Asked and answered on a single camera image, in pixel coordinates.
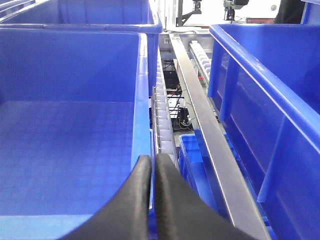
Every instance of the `metal frame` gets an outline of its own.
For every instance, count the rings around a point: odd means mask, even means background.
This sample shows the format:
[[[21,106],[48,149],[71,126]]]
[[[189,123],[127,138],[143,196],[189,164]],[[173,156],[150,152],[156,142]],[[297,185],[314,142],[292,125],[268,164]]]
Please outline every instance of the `metal frame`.
[[[169,36],[184,97],[191,105],[188,110],[194,116],[192,124],[202,133],[230,221],[259,240],[270,240],[265,223],[199,83],[184,44],[178,34]]]

